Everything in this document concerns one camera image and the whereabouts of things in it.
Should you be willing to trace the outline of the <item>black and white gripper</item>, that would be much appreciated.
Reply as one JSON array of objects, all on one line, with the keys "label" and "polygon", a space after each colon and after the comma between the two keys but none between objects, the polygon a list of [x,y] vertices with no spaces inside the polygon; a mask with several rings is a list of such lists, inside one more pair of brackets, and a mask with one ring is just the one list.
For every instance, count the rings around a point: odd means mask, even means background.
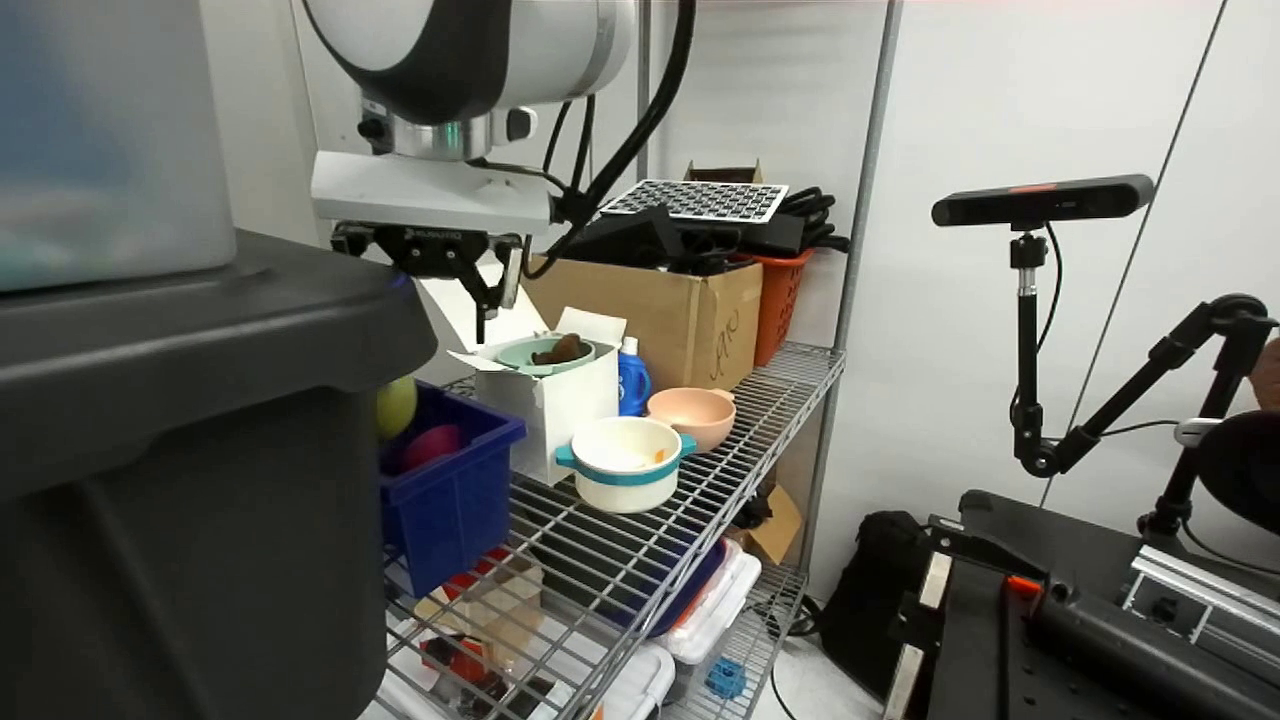
[{"label": "black and white gripper", "polygon": [[[444,232],[444,234],[502,234],[498,306],[513,306],[524,277],[524,239],[551,232],[557,183],[502,167],[471,167],[418,157],[359,157],[320,153],[310,160],[310,207],[333,225],[329,245],[344,254],[364,254],[375,232]],[[484,277],[468,279],[477,342],[484,342],[495,288]]]}]

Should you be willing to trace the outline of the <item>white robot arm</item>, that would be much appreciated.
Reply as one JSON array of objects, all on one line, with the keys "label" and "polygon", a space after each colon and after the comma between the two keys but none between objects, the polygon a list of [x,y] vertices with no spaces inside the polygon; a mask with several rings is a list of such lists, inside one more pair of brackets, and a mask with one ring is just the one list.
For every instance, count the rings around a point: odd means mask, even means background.
[{"label": "white robot arm", "polygon": [[320,147],[333,246],[455,279],[478,329],[517,300],[531,239],[580,229],[594,186],[498,164],[538,102],[590,99],[635,38],[635,0],[298,0],[357,86],[359,153]]}]

